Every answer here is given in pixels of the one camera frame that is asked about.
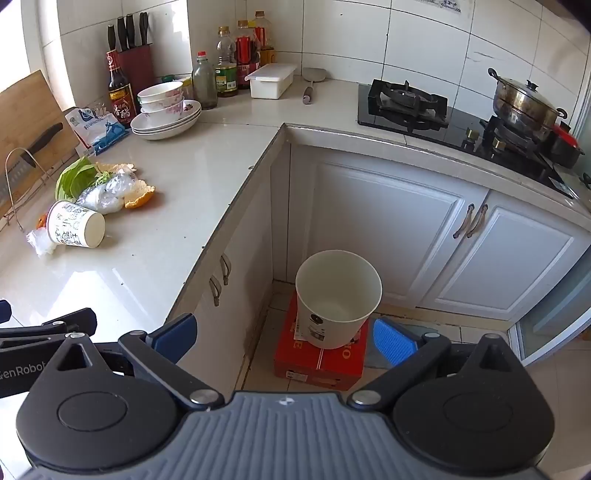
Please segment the steel pot with lid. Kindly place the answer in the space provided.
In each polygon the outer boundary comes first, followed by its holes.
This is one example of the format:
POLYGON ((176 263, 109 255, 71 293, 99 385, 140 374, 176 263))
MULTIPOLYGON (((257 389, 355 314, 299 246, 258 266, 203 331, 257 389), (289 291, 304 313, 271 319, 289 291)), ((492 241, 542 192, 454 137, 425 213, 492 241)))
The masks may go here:
POLYGON ((497 82, 493 111, 513 130, 542 142, 548 137, 558 118, 568 118, 567 111, 554 107, 530 80, 523 84, 499 76, 494 68, 489 68, 488 74, 497 82))

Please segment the printed white paper cup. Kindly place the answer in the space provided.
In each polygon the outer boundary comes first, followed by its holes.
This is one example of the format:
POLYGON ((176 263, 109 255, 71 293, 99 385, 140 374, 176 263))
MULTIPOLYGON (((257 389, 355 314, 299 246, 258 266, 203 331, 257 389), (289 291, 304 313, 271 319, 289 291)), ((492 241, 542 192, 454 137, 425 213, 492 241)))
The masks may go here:
POLYGON ((54 203, 48 212, 47 232, 56 244, 96 248, 105 230, 102 214, 65 200, 54 203))

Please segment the stacked white plates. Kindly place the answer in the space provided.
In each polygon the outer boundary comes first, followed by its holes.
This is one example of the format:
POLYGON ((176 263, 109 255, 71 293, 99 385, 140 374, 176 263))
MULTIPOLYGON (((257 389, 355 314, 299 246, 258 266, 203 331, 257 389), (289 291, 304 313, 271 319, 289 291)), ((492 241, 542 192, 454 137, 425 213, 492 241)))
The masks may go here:
POLYGON ((153 115, 140 113, 130 124, 131 132, 141 139, 159 141, 178 136, 195 124, 202 113, 201 104, 196 100, 183 100, 182 110, 170 118, 151 118, 153 115))

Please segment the metal spatula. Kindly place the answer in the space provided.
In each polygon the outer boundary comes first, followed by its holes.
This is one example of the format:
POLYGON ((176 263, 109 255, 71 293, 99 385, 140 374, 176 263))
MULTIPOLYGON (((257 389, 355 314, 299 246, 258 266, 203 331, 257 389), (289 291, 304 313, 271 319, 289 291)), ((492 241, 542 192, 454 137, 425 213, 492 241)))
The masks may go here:
POLYGON ((308 83, 307 87, 304 89, 301 100, 303 101, 304 105, 311 105, 315 96, 315 84, 325 81, 325 78, 327 77, 327 71, 322 68, 308 67, 301 71, 301 76, 304 78, 304 81, 308 83))

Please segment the blue white salt bag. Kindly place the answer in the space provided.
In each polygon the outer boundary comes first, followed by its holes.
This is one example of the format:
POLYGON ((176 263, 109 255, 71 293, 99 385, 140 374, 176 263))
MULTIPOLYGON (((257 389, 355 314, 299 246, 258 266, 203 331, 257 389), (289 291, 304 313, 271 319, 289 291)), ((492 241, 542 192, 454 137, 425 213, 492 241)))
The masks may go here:
POLYGON ((80 142, 95 155, 102 154, 129 134, 110 112, 98 116, 89 108, 73 108, 65 114, 65 120, 80 142))

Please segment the far orange peel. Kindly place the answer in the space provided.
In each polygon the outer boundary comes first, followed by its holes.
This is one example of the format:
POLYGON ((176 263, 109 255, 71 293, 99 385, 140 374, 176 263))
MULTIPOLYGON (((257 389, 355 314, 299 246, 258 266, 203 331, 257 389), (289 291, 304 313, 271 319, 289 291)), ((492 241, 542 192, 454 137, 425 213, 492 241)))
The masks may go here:
POLYGON ((109 164, 109 163, 96 162, 95 168, 99 172, 107 172, 110 174, 116 174, 119 171, 125 171, 125 172, 131 172, 131 173, 136 172, 135 165, 131 164, 131 163, 109 164))

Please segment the bamboo cutting board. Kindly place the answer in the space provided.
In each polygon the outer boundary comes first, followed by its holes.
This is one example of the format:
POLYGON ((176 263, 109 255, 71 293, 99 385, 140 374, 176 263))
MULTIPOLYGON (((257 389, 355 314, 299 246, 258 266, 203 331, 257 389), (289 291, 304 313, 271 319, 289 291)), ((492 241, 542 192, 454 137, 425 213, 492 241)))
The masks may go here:
POLYGON ((42 72, 37 70, 1 92, 1 173, 7 154, 27 149, 47 128, 62 122, 63 130, 34 156, 43 167, 61 164, 75 153, 79 141, 65 120, 42 72))

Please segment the white plastic lidded box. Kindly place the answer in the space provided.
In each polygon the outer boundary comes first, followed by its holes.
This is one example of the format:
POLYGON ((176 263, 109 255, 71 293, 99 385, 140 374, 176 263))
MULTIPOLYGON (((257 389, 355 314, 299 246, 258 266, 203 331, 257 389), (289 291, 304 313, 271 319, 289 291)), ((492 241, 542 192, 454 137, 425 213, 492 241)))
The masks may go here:
POLYGON ((245 77, 252 99, 279 100, 294 81, 294 64, 270 63, 245 77))

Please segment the black handled kitchen knife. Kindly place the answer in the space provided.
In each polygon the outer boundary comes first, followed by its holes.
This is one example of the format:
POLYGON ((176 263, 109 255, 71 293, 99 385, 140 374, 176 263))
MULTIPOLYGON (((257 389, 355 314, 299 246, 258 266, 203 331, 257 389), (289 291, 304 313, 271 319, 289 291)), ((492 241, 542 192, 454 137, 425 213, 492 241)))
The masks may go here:
POLYGON ((40 173, 39 163, 33 156, 45 148, 51 140, 63 130, 63 123, 58 122, 47 128, 27 149, 17 149, 16 162, 11 166, 3 166, 1 173, 0 199, 9 199, 9 187, 16 197, 16 187, 23 183, 30 173, 40 173))

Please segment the near orange peel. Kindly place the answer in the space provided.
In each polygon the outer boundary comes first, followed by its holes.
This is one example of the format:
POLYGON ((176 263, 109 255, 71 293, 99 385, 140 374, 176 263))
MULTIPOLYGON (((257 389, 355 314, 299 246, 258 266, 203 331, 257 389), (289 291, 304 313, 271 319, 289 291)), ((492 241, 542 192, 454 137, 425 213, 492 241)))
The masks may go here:
POLYGON ((125 209, 137 209, 145 205, 155 194, 155 187, 148 185, 144 180, 134 182, 131 190, 124 196, 125 209))

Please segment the small clear plastic scrap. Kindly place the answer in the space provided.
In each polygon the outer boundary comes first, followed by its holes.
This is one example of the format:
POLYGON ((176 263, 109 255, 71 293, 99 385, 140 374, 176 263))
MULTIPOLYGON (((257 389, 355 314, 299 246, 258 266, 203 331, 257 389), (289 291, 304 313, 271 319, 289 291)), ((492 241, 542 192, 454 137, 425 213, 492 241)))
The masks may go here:
POLYGON ((26 234, 26 240, 39 258, 52 255, 57 244, 53 242, 45 227, 31 230, 26 234))

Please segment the yellow oil bottle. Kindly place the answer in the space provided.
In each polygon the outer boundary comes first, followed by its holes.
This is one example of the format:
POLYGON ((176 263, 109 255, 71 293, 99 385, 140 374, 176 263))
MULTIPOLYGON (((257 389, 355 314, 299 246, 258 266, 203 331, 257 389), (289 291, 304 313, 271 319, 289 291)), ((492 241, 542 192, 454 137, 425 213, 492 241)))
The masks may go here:
POLYGON ((264 66, 274 62, 276 58, 276 48, 274 48, 273 25, 266 18, 263 10, 254 12, 254 32, 260 44, 260 65, 264 66))

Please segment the orange peel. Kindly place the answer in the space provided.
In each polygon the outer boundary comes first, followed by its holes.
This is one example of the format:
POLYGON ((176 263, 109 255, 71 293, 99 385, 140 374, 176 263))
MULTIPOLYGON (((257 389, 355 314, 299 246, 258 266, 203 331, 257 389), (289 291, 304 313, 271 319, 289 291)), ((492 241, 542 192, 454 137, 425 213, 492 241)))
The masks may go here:
POLYGON ((131 164, 131 163, 109 164, 109 163, 96 162, 95 168, 99 172, 107 172, 110 174, 116 174, 119 171, 125 171, 125 172, 131 172, 131 173, 136 172, 135 165, 131 164))
POLYGON ((144 180, 134 182, 131 190, 124 196, 125 209, 137 209, 145 205, 155 194, 155 187, 148 185, 144 180))

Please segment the black red pan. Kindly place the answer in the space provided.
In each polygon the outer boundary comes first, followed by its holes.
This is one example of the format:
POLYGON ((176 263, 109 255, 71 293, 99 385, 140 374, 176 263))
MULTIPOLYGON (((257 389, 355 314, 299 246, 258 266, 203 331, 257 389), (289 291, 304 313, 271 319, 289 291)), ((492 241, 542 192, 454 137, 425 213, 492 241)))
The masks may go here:
POLYGON ((545 155, 553 163, 572 169, 584 155, 578 141, 570 133, 570 126, 565 122, 554 125, 545 144, 545 155))

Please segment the lower white floral bowl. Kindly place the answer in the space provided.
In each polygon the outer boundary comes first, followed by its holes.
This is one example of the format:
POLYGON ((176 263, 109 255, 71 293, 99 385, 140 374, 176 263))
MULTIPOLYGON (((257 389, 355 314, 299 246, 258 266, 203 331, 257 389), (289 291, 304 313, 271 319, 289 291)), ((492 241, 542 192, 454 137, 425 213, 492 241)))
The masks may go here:
POLYGON ((184 111, 184 100, 174 104, 169 101, 150 102, 141 105, 141 113, 146 117, 150 126, 161 126, 180 119, 184 111))

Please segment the clear glass bottle red cap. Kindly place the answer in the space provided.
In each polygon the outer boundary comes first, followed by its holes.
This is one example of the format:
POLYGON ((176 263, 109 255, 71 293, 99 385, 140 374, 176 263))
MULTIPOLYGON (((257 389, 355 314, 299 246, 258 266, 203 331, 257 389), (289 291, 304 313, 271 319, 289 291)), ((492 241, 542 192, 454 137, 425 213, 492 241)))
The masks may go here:
POLYGON ((197 63, 192 72, 192 87, 194 98, 202 109, 209 110, 217 106, 215 73, 205 51, 197 52, 197 63))

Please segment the crumpled clear plastic bag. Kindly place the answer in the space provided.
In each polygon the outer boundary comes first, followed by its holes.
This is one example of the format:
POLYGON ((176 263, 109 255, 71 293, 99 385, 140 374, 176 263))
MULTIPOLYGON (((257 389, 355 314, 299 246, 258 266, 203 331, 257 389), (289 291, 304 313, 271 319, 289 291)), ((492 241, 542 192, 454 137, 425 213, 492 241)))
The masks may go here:
POLYGON ((132 193, 136 182, 137 177, 132 172, 120 169, 106 181, 86 188, 75 204, 103 215, 116 213, 123 208, 124 199, 132 193))

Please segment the red cardboard box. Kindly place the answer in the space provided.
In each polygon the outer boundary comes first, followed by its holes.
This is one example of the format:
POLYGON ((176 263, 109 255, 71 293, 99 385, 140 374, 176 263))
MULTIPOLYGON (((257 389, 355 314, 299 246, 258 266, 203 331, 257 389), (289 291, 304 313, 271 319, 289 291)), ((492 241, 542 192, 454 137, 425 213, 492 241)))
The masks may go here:
POLYGON ((363 376, 369 336, 368 324, 344 347, 322 350, 296 338, 297 295, 293 294, 273 357, 276 377, 308 385, 346 391, 363 376))

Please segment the top white floral bowl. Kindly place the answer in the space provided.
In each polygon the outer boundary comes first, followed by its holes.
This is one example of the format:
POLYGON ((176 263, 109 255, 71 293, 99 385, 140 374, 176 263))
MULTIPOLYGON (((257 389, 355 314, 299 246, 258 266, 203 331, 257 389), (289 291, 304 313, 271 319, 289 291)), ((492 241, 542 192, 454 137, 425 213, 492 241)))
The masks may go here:
POLYGON ((183 99, 180 81, 164 82, 148 87, 137 94, 143 112, 155 112, 177 104, 183 99))

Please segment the black gas stove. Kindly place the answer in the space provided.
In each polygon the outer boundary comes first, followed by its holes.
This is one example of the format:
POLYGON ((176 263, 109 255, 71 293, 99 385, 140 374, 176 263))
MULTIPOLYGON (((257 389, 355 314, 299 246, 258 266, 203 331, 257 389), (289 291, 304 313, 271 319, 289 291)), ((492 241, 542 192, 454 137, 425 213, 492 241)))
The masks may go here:
POLYGON ((375 79, 358 89, 358 123, 431 141, 480 157, 569 198, 572 190, 540 151, 541 143, 497 116, 488 120, 457 110, 445 97, 375 79))

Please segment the oil bottle green label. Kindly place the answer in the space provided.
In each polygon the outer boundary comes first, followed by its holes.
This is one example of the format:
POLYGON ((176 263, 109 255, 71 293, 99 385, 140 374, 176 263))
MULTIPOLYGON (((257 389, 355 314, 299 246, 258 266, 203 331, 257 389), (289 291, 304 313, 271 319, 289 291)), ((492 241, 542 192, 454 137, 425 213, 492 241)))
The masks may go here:
POLYGON ((238 94, 238 64, 235 60, 235 40, 228 26, 218 28, 216 44, 217 64, 214 68, 218 97, 238 94))

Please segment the red label sauce bottle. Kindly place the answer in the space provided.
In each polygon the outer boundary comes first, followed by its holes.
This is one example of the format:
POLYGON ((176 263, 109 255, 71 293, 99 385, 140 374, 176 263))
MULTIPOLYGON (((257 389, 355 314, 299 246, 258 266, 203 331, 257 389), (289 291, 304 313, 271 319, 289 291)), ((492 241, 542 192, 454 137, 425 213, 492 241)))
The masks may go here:
POLYGON ((256 32, 249 26, 249 21, 238 20, 235 36, 236 74, 238 74, 238 88, 249 89, 246 76, 259 69, 260 45, 256 32))

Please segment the dark vinegar bottle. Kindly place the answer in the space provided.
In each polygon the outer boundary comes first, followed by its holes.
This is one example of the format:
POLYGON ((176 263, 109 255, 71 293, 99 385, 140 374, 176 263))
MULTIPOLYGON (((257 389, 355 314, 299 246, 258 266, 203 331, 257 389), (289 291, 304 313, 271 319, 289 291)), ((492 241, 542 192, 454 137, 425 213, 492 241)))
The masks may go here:
POLYGON ((110 75, 108 95, 113 115, 124 127, 129 128, 137 115, 131 83, 124 75, 116 50, 108 51, 106 60, 110 75))

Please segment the green cabbage leaf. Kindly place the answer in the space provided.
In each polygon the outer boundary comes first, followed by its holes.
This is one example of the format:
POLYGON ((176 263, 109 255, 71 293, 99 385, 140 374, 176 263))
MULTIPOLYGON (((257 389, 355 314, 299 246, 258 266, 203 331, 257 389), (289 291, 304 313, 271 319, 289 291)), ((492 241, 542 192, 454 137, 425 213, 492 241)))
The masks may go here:
POLYGON ((99 171, 83 156, 62 171, 56 182, 54 198, 75 203, 86 189, 108 182, 111 176, 108 171, 99 171))

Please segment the white trash bucket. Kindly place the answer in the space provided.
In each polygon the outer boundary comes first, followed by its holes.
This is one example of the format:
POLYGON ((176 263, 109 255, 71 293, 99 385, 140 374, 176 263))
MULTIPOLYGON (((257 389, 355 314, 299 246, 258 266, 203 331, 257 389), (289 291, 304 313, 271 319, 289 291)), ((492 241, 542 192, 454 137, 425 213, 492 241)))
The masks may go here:
POLYGON ((338 349, 353 340, 383 297, 376 268, 342 250, 315 253, 295 276, 297 327, 301 337, 321 349, 338 349))

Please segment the red knife block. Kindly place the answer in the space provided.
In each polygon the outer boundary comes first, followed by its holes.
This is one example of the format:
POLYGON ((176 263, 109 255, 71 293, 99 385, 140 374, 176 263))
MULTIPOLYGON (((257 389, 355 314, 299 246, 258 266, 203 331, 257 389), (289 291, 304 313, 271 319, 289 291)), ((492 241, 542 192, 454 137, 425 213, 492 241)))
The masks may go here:
POLYGON ((151 45, 148 43, 149 17, 147 12, 140 12, 138 19, 139 43, 136 43, 134 17, 131 14, 119 17, 115 25, 107 26, 109 50, 118 52, 122 71, 130 81, 135 95, 136 107, 139 101, 136 95, 155 84, 151 45))

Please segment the white floral bowl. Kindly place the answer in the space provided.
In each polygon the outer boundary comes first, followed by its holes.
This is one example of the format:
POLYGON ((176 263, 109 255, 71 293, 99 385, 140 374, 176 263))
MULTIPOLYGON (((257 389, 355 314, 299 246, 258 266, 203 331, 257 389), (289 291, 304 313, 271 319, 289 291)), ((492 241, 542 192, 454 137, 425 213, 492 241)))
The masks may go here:
POLYGON ((146 117, 150 126, 161 126, 180 119, 184 111, 184 100, 174 104, 169 101, 150 102, 141 105, 141 113, 146 117))
POLYGON ((137 94, 143 112, 155 112, 177 104, 183 99, 180 81, 164 82, 148 87, 137 94))

